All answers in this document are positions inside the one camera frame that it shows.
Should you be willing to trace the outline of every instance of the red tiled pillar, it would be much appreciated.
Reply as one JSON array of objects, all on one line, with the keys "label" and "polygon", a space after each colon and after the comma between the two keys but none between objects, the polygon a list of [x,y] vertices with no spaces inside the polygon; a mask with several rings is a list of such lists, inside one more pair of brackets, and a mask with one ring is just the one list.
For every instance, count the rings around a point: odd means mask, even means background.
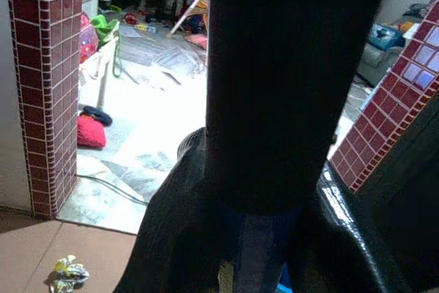
[{"label": "red tiled pillar", "polygon": [[53,218],[75,184],[82,0],[8,0],[35,216]]},{"label": "red tiled pillar", "polygon": [[331,164],[358,191],[439,89],[439,1],[381,81]]}]

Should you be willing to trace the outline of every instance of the black pole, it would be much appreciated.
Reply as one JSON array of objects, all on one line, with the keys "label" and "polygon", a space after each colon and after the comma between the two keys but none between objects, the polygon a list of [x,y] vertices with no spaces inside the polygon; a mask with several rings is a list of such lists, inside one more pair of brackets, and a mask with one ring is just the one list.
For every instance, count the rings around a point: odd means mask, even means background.
[{"label": "black pole", "polygon": [[300,205],[380,0],[210,0],[206,177],[232,208]]}]

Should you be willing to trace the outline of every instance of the electric cord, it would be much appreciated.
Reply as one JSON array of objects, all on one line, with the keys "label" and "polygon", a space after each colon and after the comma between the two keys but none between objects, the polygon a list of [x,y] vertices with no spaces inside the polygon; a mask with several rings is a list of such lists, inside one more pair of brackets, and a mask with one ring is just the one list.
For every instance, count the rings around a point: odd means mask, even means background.
[{"label": "electric cord", "polygon": [[149,204],[143,200],[140,200],[140,199],[130,195],[128,192],[125,192],[124,190],[116,187],[114,184],[112,184],[108,181],[102,180],[101,178],[96,178],[94,176],[81,175],[81,174],[76,174],[76,176],[78,178],[87,178],[89,180],[93,180],[95,182],[98,182],[98,183],[102,184],[103,186],[109,188],[109,190],[115,192],[116,194],[128,199],[130,202],[133,202],[135,204],[139,204],[139,205],[143,205],[143,206],[148,206],[148,204]]}]

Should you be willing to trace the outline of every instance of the crumpled wrapper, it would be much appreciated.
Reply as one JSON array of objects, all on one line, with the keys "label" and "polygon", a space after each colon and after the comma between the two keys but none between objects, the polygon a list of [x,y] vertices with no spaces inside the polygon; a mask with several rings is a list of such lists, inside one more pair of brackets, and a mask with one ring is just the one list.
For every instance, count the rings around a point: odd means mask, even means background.
[{"label": "crumpled wrapper", "polygon": [[75,255],[67,255],[59,259],[55,265],[58,280],[51,283],[52,293],[72,293],[75,286],[82,285],[90,277],[90,274],[81,263],[72,263]]}]

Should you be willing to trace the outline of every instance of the brown tiled floor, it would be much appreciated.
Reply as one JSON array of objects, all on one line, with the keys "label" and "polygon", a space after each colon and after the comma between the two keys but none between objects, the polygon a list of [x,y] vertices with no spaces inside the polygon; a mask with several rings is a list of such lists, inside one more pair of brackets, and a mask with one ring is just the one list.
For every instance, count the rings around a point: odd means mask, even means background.
[{"label": "brown tiled floor", "polygon": [[56,261],[76,255],[90,272],[78,292],[112,292],[135,236],[58,221],[38,222],[0,211],[1,292],[47,293]]}]

